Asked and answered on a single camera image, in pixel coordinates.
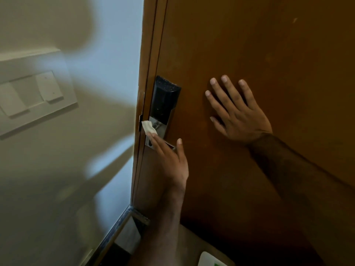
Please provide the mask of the brown wooden door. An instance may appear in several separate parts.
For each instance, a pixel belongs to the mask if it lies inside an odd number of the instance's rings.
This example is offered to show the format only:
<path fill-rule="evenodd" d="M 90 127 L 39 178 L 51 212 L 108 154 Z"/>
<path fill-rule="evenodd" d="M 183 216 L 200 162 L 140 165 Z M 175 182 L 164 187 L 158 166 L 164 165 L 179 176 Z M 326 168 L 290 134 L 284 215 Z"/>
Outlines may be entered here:
<path fill-rule="evenodd" d="M 181 87 L 165 140 L 189 163 L 183 226 L 237 265 L 323 265 L 252 161 L 213 126 L 209 81 L 244 79 L 273 133 L 355 187 L 355 0 L 158 0 L 156 76 Z"/>

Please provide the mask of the brown wooden door frame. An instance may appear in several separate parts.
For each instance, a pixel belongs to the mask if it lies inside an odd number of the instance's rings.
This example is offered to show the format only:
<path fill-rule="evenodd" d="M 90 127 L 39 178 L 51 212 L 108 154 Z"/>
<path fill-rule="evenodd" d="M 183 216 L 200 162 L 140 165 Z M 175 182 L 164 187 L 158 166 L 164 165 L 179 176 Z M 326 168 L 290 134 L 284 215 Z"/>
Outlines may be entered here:
<path fill-rule="evenodd" d="M 154 33 L 154 22 L 156 16 L 158 0 L 144 0 L 143 4 L 143 21 L 142 21 L 142 37 L 141 37 L 141 50 L 140 50 L 140 66 L 138 77 L 138 95 L 136 106 L 136 119 L 135 119 L 135 142 L 133 152 L 133 173 L 132 173 L 132 185 L 131 185 L 131 206 L 135 199 L 135 189 L 138 183 L 137 166 L 138 156 L 140 149 L 140 136 L 138 132 L 139 116 L 144 111 L 145 93 L 147 88 L 147 78 L 149 71 L 150 54 L 152 47 L 152 39 Z"/>

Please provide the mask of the white wall switch plate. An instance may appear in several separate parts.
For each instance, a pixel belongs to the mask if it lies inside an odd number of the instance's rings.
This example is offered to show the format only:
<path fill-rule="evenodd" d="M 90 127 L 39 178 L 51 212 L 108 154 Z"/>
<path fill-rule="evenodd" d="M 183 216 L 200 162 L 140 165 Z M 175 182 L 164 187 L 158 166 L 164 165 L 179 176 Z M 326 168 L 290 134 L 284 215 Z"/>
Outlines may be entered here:
<path fill-rule="evenodd" d="M 52 71 L 63 98 L 45 102 L 35 75 Z M 0 108 L 0 136 L 77 103 L 63 53 L 57 48 L 0 53 L 0 84 L 10 82 L 28 110 L 8 117 Z"/>

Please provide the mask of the person's left hand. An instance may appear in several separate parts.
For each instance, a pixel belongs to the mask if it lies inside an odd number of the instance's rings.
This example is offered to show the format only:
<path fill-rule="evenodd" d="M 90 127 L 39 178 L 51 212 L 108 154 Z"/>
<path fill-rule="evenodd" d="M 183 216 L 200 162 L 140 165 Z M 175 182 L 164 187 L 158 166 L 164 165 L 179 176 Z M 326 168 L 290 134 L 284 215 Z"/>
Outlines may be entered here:
<path fill-rule="evenodd" d="M 188 163 L 180 163 L 176 151 L 173 151 L 157 134 L 148 134 L 159 161 L 161 162 L 164 174 L 171 183 L 182 190 L 186 189 L 187 179 L 189 177 Z"/>

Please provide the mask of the white and green object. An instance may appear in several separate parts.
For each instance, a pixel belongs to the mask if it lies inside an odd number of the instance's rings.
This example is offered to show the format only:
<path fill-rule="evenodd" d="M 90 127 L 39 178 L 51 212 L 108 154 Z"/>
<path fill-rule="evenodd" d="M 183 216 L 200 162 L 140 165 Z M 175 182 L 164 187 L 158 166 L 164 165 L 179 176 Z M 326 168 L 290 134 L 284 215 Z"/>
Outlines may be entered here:
<path fill-rule="evenodd" d="M 227 266 L 225 263 L 215 258 L 210 253 L 203 251 L 200 255 L 197 266 Z"/>

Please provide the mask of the person's right hand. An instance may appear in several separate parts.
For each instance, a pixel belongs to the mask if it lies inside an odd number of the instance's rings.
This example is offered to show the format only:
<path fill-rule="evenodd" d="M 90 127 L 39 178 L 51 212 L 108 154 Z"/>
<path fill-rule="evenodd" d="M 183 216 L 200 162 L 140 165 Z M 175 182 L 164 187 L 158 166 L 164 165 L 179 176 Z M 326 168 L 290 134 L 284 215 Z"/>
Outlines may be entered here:
<path fill-rule="evenodd" d="M 272 126 L 264 112 L 260 107 L 257 110 L 251 110 L 247 106 L 244 94 L 241 95 L 240 112 L 228 112 L 218 97 L 215 97 L 209 90 L 205 92 L 205 96 L 218 115 L 214 117 L 226 127 L 228 136 L 225 137 L 228 139 L 247 145 L 264 134 L 273 133 Z"/>

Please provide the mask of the black and silver door lock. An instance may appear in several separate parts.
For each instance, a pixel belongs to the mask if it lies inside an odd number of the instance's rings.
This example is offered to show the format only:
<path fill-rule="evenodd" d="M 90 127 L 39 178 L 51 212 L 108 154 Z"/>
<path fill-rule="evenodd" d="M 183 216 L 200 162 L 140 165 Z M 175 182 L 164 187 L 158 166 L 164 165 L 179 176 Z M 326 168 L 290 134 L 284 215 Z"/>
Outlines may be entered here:
<path fill-rule="evenodd" d="M 180 92 L 181 87 L 161 76 L 156 76 L 148 120 L 152 122 L 157 135 L 162 139 L 165 139 Z"/>

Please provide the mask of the metal floor threshold strip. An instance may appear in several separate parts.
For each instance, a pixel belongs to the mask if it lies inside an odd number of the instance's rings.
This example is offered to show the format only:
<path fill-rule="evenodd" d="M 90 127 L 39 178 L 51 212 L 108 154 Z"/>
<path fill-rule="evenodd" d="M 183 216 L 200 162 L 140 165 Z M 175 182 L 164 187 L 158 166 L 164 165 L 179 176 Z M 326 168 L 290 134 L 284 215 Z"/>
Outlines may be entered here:
<path fill-rule="evenodd" d="M 113 242 L 121 233 L 122 229 L 131 217 L 139 220 L 139 222 L 144 224 L 145 226 L 148 226 L 150 223 L 150 220 L 146 216 L 141 214 L 137 209 L 135 209 L 131 205 L 128 206 L 123 212 L 123 214 L 116 221 L 114 226 L 111 228 L 109 233 L 106 235 L 106 237 L 102 240 L 100 245 L 95 249 L 95 251 L 90 251 L 84 257 L 79 266 L 100 266 L 100 263 L 106 256 Z"/>

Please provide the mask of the person's left forearm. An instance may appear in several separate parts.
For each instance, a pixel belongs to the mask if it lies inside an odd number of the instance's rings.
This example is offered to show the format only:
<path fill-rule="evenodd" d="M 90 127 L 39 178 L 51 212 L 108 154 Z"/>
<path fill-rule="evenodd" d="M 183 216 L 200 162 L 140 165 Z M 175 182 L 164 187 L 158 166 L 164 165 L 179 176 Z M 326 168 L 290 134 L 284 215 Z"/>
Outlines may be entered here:
<path fill-rule="evenodd" d="M 181 209 L 185 188 L 182 184 L 167 186 L 140 244 L 127 266 L 174 266 L 178 246 Z"/>

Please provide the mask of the white wipe cloth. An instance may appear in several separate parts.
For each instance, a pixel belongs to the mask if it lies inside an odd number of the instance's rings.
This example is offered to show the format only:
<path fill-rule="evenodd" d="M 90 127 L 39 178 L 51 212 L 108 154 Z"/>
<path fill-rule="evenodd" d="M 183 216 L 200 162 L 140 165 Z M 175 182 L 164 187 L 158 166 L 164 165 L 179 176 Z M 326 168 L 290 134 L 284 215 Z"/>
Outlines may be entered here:
<path fill-rule="evenodd" d="M 153 127 L 153 124 L 151 121 L 149 120 L 145 120 L 141 122 L 142 124 L 142 128 L 145 132 L 146 135 L 148 134 L 157 134 L 156 129 Z"/>

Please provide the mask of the person's right forearm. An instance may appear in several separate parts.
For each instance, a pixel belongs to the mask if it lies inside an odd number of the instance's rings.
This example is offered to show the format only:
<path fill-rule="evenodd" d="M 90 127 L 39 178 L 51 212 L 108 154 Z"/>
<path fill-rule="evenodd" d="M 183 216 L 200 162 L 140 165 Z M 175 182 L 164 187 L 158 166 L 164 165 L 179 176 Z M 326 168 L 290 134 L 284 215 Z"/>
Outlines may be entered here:
<path fill-rule="evenodd" d="M 291 206 L 317 254 L 331 266 L 355 266 L 355 188 L 264 133 L 251 157 Z"/>

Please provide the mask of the white rocker switch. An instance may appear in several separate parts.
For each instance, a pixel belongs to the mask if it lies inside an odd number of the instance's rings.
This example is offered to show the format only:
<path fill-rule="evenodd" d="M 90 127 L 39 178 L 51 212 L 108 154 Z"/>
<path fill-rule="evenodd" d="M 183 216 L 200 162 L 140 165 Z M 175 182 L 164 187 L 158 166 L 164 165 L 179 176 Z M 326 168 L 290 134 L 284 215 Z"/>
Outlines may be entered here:
<path fill-rule="evenodd" d="M 52 71 L 37 74 L 34 78 L 45 102 L 53 102 L 64 97 Z"/>
<path fill-rule="evenodd" d="M 28 110 L 10 82 L 0 84 L 0 108 L 8 117 Z"/>

